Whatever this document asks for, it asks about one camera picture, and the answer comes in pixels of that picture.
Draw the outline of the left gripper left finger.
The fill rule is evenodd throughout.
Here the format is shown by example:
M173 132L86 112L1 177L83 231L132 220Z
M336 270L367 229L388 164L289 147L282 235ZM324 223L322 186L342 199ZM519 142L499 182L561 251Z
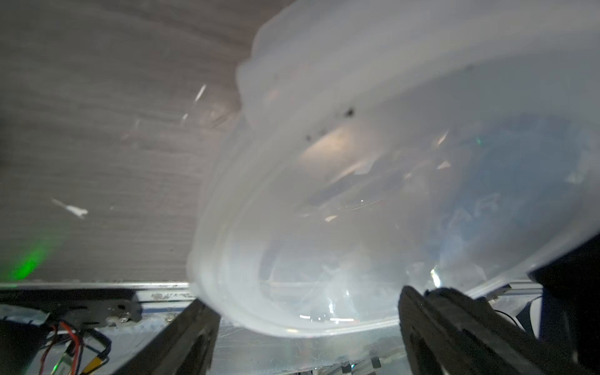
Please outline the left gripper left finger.
M117 375L198 374L211 367L221 316L194 300Z

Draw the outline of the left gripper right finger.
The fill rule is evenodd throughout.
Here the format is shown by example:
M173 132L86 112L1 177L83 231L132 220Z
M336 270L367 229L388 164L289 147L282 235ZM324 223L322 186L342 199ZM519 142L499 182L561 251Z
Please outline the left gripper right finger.
M399 326L415 374L589 374L590 370L509 323L484 298L452 288L406 286Z

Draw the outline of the round clear lunch box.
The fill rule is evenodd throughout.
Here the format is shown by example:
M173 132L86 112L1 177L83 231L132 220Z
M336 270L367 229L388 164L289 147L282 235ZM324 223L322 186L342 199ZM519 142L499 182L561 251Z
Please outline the round clear lunch box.
M297 1L236 81L187 277L244 328L389 327L599 232L597 1Z

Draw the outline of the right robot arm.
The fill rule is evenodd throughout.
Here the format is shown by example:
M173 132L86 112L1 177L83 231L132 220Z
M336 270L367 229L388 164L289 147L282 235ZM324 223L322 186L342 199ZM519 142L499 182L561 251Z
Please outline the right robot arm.
M529 274L543 287L539 338L599 373L599 236Z

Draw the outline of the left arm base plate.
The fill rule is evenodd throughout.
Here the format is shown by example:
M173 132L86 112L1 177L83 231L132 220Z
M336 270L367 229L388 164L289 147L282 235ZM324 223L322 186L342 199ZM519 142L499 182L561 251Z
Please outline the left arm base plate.
M17 323L67 322L76 329L139 322L142 305L130 289L6 289L1 291L1 318Z

